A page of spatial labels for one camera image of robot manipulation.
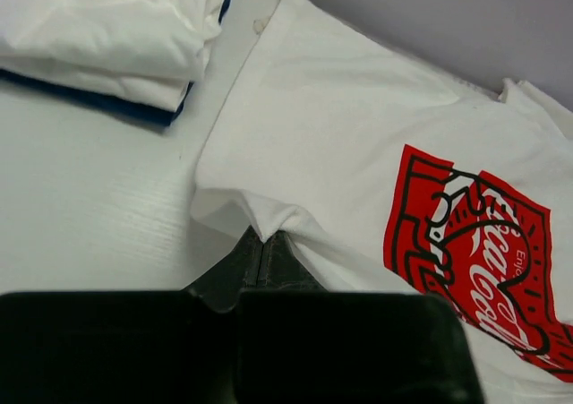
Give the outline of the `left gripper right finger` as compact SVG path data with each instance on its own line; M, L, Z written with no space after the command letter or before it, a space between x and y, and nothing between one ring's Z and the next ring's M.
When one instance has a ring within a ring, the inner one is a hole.
M299 262L287 233L279 231L262 245L259 288L286 291L325 291L325 288Z

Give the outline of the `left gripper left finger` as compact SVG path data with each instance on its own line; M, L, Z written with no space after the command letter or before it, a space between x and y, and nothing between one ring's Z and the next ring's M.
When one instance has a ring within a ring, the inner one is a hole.
M248 227L235 247L219 262L185 288L210 310L226 313L238 302L246 288L255 288L261 267L264 244Z

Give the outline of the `white Coca-Cola print t-shirt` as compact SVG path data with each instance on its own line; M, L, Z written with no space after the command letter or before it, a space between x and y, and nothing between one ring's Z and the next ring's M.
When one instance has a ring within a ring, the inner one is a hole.
M490 403L572 400L572 142L508 86L463 89L280 0L200 155L196 193L286 231L333 290L435 292Z

